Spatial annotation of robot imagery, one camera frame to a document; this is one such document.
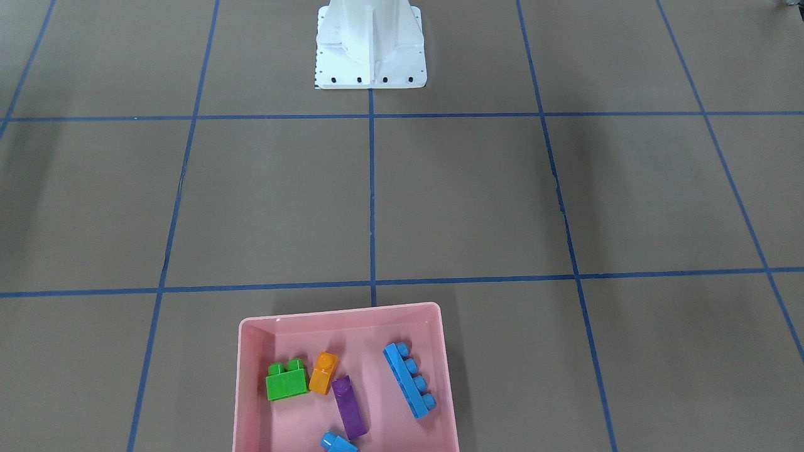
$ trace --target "blue building block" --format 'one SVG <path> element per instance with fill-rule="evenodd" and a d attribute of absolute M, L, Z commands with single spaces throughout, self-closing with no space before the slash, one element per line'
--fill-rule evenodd
<path fill-rule="evenodd" d="M 433 395 L 424 394 L 427 390 L 425 379 L 421 375 L 413 376 L 419 372 L 419 368 L 413 358 L 408 358 L 408 346 L 403 342 L 391 343 L 383 349 L 383 355 L 388 361 L 388 366 L 391 367 L 396 383 L 402 389 L 402 395 L 408 402 L 413 417 L 420 419 L 431 409 L 436 408 L 436 400 Z"/>
<path fill-rule="evenodd" d="M 358 452 L 357 447 L 332 432 L 326 432 L 321 438 L 321 447 L 327 452 Z"/>

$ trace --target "gray surface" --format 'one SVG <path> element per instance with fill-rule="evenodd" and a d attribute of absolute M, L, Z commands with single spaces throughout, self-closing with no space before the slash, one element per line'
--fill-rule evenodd
<path fill-rule="evenodd" d="M 367 115 L 312 89 L 325 3 L 221 2 L 199 112 Z M 710 120 L 801 334 L 804 24 L 663 3 L 704 108 L 769 110 Z M 428 86 L 374 111 L 509 114 L 33 121 L 191 115 L 214 9 L 56 2 L 0 122 L 0 450 L 227 450 L 238 322 L 374 277 L 441 305 L 465 452 L 800 449 L 802 356 L 657 3 L 523 1 L 548 134 L 516 1 L 414 4 Z M 47 8 L 0 0 L 3 118 Z"/>

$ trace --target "long blue block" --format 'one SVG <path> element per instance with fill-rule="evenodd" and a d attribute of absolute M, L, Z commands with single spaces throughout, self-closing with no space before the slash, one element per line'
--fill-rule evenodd
<path fill-rule="evenodd" d="M 436 400 L 432 394 L 424 394 L 427 390 L 425 379 L 422 376 L 413 376 L 419 368 L 416 366 L 416 361 L 408 358 L 408 354 L 408 346 L 402 342 L 388 344 L 383 349 L 385 360 L 391 367 L 396 383 L 402 389 L 402 395 L 408 402 L 413 417 L 420 419 L 436 408 Z"/>

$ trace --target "pink container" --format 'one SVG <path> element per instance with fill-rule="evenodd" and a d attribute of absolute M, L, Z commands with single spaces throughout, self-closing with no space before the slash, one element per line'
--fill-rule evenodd
<path fill-rule="evenodd" d="M 405 342 L 437 406 L 416 420 L 383 356 Z M 458 452 L 455 409 L 435 303 L 246 318 L 237 346 L 232 452 L 314 452 L 327 430 L 343 434 L 332 392 L 270 402 L 265 376 L 273 362 L 300 357 L 310 375 L 321 351 L 338 356 L 334 378 L 348 375 L 368 433 L 352 443 L 361 452 Z"/>

